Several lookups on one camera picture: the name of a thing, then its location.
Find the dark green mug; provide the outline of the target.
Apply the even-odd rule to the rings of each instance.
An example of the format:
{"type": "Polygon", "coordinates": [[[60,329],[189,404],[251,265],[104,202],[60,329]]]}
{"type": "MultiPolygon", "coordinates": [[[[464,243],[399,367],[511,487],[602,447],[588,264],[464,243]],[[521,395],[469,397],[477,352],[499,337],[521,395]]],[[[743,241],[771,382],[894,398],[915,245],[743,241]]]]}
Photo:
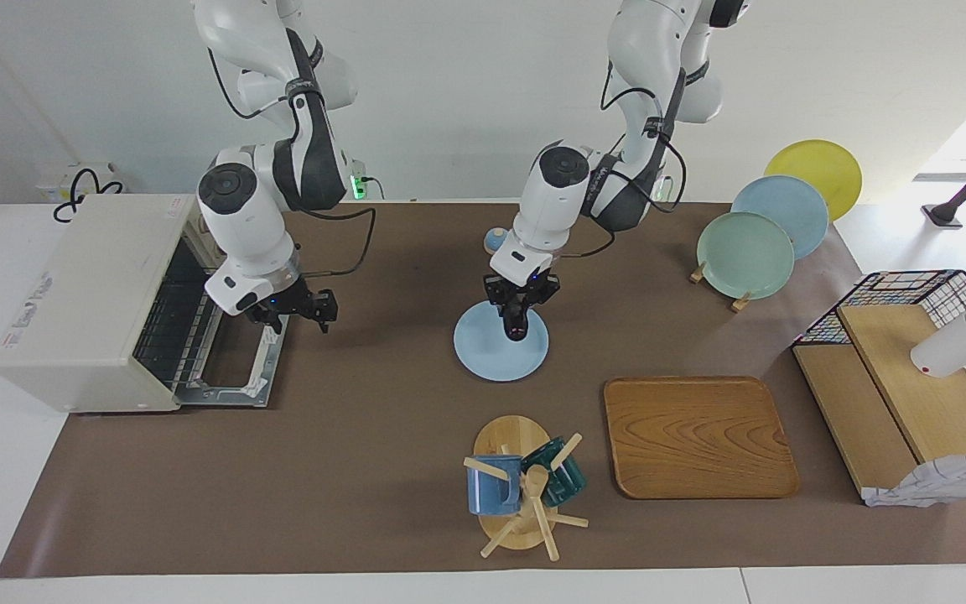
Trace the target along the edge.
{"type": "Polygon", "coordinates": [[[551,469],[551,463],[559,452],[566,446],[563,436],[553,437],[536,450],[529,452],[521,461],[521,472],[526,474],[530,466],[544,466],[549,471],[547,486],[544,488],[541,500],[549,508],[558,508],[577,497],[586,487],[587,479],[580,470],[575,456],[567,456],[563,464],[551,469]]]}

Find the yellow plate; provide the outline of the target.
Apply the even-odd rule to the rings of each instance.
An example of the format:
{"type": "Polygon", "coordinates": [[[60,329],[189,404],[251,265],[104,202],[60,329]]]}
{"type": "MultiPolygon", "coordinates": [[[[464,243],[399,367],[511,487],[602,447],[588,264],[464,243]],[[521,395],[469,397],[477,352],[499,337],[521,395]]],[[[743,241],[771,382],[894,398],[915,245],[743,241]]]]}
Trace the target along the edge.
{"type": "Polygon", "coordinates": [[[767,161],[763,175],[788,175],[815,187],[827,204],[831,222],[854,209],[864,176],[856,157],[839,143],[801,140],[787,145],[767,161]]]}

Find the bamboo mug tree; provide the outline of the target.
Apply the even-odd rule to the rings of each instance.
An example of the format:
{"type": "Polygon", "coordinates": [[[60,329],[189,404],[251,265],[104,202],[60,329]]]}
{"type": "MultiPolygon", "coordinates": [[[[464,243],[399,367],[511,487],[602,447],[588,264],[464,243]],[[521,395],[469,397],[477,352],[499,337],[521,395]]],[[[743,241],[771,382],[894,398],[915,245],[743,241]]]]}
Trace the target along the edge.
{"type": "Polygon", "coordinates": [[[560,560],[553,528],[556,525],[586,529],[590,527],[587,518],[569,516],[561,513],[558,506],[548,506],[543,494],[551,485],[551,473],[560,464],[571,459],[572,451],[579,446],[582,435],[575,433],[560,448],[551,462],[532,464],[528,470],[518,471],[513,476],[502,471],[479,456],[520,456],[532,454],[551,440],[548,432],[528,417],[506,415],[495,418],[480,429],[473,444],[473,454],[464,458],[466,469],[478,471],[480,475],[495,479],[506,485],[507,496],[517,496],[520,504],[514,513],[483,513],[478,515],[480,528],[488,538],[486,546],[480,550],[480,557],[487,559],[499,548],[527,551],[537,546],[547,550],[549,561],[560,560]]]}

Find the light blue smooth plate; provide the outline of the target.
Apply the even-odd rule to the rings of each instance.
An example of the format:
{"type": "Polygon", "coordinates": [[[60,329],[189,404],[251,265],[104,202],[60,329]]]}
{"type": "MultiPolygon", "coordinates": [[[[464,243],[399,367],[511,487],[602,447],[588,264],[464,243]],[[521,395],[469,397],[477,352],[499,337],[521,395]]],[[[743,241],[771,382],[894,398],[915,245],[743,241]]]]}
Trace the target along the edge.
{"type": "Polygon", "coordinates": [[[813,252],[827,236],[829,213],[823,196],[813,185],[791,175],[759,177],[735,197],[731,211],[748,211],[780,226],[793,245],[795,259],[813,252]]]}

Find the white wall socket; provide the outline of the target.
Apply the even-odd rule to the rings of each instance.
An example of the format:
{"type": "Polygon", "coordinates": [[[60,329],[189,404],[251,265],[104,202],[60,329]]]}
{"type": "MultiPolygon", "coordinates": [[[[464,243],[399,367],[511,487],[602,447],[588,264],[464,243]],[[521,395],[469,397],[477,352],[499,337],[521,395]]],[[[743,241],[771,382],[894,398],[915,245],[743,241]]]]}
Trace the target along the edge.
{"type": "Polygon", "coordinates": [[[128,192],[129,188],[112,162],[73,162],[44,165],[34,190],[34,203],[57,206],[69,202],[71,191],[82,196],[128,192]]]}

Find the light blue ridged plate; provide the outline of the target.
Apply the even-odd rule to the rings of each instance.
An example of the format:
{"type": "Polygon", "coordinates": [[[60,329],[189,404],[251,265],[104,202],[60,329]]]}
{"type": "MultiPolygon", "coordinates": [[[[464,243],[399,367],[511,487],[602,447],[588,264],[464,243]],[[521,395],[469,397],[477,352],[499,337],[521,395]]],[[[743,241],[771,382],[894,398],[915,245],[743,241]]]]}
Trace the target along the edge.
{"type": "Polygon", "coordinates": [[[524,340],[507,339],[496,307],[481,301],[461,314],[454,326],[454,351],[461,364],[486,381],[520,381],[547,359],[551,337],[547,324],[528,329],[524,340]]]}

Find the beige toaster oven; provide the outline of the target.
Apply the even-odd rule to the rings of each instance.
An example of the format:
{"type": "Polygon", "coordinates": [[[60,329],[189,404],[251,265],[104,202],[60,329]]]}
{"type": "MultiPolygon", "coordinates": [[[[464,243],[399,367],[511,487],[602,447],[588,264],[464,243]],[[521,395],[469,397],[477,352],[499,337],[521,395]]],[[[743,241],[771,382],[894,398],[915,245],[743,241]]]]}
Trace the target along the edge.
{"type": "Polygon", "coordinates": [[[0,340],[0,376],[67,414],[177,410],[132,356],[180,240],[216,263],[194,195],[88,196],[0,340]]]}

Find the brown table mat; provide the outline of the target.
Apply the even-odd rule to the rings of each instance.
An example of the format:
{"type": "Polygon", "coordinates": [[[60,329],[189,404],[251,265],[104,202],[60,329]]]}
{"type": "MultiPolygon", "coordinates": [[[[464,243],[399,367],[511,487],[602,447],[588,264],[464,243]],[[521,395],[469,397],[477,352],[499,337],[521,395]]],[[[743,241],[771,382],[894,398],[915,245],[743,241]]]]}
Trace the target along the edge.
{"type": "Polygon", "coordinates": [[[482,237],[510,204],[383,204],[363,268],[333,283],[329,334],[287,328],[267,409],[72,415],[0,578],[549,567],[500,550],[468,512],[480,428],[502,415],[579,433],[588,485],[565,513],[559,569],[962,565],[966,500],[867,508],[789,344],[854,286],[836,233],[780,294],[732,313],[690,285],[720,203],[652,213],[601,255],[563,261],[541,307],[551,348],[524,381],[488,383],[453,348],[483,301],[482,237]],[[776,402],[800,490],[777,500],[633,501],[615,488],[602,394],[613,378],[755,376],[776,402]]]}

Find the wooden plate rack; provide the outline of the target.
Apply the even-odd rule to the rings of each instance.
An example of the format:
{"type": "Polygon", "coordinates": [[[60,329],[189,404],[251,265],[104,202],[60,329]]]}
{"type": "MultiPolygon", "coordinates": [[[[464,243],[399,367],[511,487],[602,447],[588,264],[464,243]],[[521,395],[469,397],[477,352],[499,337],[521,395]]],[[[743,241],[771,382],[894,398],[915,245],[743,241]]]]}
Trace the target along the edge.
{"type": "Polygon", "coordinates": [[[751,302],[751,291],[741,291],[725,276],[712,268],[708,261],[701,261],[697,268],[688,275],[688,282],[693,285],[708,284],[718,294],[724,295],[730,302],[729,309],[735,314],[743,312],[751,302]]]}

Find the white marbled cloth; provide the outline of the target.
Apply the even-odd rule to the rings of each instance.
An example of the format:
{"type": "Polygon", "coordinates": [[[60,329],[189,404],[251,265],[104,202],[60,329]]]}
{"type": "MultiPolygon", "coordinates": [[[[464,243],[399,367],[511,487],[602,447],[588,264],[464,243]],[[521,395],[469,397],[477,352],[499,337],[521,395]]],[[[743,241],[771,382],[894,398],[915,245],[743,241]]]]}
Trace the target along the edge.
{"type": "Polygon", "coordinates": [[[862,488],[866,506],[929,508],[966,498],[966,454],[942,456],[910,471],[893,488],[862,488]]]}

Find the metal oven rack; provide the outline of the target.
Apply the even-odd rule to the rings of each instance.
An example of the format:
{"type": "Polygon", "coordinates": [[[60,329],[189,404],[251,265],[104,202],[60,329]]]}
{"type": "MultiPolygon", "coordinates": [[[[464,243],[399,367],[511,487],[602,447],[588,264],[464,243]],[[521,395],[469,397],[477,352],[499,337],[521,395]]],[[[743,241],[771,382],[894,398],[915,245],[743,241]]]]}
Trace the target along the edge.
{"type": "Polygon", "coordinates": [[[210,272],[180,240],[132,351],[171,390],[198,367],[200,344],[217,310],[205,291],[209,278],[210,272]]]}

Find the wooden serving tray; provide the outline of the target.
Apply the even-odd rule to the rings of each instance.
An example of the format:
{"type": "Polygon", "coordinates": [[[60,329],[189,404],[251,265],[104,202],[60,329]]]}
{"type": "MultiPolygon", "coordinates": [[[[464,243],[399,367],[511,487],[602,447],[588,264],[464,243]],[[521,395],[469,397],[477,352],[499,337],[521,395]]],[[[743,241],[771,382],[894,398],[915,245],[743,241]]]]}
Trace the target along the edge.
{"type": "Polygon", "coordinates": [[[773,394],[758,378],[619,377],[602,400],[621,496],[766,500],[800,490],[773,394]]]}

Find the pale green plate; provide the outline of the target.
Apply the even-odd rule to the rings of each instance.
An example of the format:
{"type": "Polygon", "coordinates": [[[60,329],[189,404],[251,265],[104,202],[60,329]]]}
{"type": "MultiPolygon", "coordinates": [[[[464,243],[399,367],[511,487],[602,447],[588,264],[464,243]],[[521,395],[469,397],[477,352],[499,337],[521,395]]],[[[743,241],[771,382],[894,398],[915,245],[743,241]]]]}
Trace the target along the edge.
{"type": "Polygon", "coordinates": [[[791,278],[795,251],[788,233],[751,211],[729,211],[701,232],[697,261],[703,278],[725,297],[765,299],[791,278]]]}

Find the blue mug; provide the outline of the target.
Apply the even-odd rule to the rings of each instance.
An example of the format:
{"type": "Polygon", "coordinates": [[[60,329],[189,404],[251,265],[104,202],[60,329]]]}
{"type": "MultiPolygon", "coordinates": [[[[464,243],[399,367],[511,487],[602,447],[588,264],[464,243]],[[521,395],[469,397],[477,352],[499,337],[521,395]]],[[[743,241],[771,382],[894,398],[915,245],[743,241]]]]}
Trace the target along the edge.
{"type": "Polygon", "coordinates": [[[517,455],[478,455],[471,460],[505,471],[506,479],[491,476],[474,467],[467,467],[467,505],[476,516],[509,516],[520,512],[521,464],[517,455]]]}

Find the glass oven door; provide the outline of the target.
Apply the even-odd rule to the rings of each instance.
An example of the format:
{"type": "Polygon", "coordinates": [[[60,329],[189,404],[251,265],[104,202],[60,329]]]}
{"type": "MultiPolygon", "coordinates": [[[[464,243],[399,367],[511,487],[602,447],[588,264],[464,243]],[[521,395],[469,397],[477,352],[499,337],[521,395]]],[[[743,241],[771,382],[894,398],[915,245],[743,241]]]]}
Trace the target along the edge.
{"type": "Polygon", "coordinates": [[[266,408],[288,330],[223,318],[190,341],[171,382],[177,404],[266,408]]]}

